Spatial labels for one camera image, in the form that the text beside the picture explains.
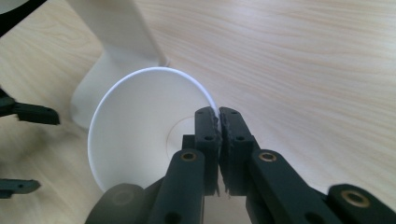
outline wood grain surface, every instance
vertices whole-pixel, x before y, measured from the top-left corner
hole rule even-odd
[[[396,209],[393,0],[138,0],[171,67],[234,108],[313,188],[349,183]],[[0,177],[42,187],[0,201],[0,223],[83,223],[102,192],[71,96],[102,48],[64,0],[0,38],[0,83],[62,125],[0,119]],[[206,197],[204,223],[249,223],[243,197]]]

